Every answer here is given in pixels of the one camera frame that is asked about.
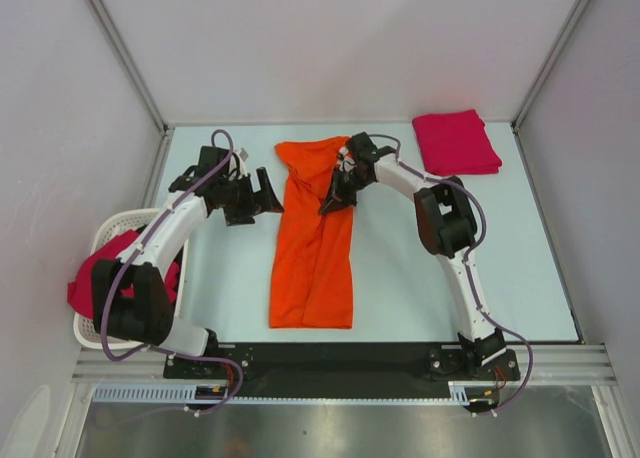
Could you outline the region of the orange t shirt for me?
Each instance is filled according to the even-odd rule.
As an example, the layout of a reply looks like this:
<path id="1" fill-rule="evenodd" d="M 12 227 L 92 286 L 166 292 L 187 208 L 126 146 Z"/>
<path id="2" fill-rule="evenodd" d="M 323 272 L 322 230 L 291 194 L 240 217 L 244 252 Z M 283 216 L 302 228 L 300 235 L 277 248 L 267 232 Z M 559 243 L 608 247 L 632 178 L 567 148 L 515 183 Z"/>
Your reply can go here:
<path id="1" fill-rule="evenodd" d="M 271 273 L 272 328 L 353 326 L 350 252 L 354 210 L 320 213 L 347 140 L 337 136 L 275 146 L 288 177 Z"/>

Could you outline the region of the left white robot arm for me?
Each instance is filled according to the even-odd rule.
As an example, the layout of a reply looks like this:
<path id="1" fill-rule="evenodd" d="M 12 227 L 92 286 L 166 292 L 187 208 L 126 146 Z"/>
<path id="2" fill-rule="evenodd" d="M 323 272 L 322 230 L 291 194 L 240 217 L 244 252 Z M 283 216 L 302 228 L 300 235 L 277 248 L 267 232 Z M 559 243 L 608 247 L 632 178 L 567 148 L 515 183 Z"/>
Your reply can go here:
<path id="1" fill-rule="evenodd" d="M 221 365 L 216 334 L 177 316 L 165 277 L 193 232 L 215 210 L 229 226 L 249 225 L 262 213 L 281 213 L 268 172 L 250 173 L 244 151 L 204 146 L 197 164 L 169 186 L 166 203 L 142 233 L 111 259 L 99 259 L 91 269 L 93 325 L 105 355 L 115 354 L 112 338 L 130 341 L 186 359 L 197 376 L 214 375 Z"/>

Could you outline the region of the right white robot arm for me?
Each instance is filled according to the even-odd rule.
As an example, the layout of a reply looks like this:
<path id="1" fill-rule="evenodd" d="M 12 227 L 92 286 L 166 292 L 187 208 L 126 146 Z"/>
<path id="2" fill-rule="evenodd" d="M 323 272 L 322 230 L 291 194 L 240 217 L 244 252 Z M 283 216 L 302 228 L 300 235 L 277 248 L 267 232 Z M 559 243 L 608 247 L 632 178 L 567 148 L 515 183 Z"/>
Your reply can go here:
<path id="1" fill-rule="evenodd" d="M 486 378 L 506 344 L 478 284 L 474 249 L 484 237 L 478 227 L 486 220 L 480 211 L 472 211 L 477 201 L 459 178 L 431 177 L 403 162 L 398 146 L 378 147 L 371 135 L 359 133 L 340 148 L 319 213 L 354 207 L 357 193 L 373 183 L 413 203 L 420 242 L 441 264 L 454 299 L 462 369 L 473 379 Z"/>

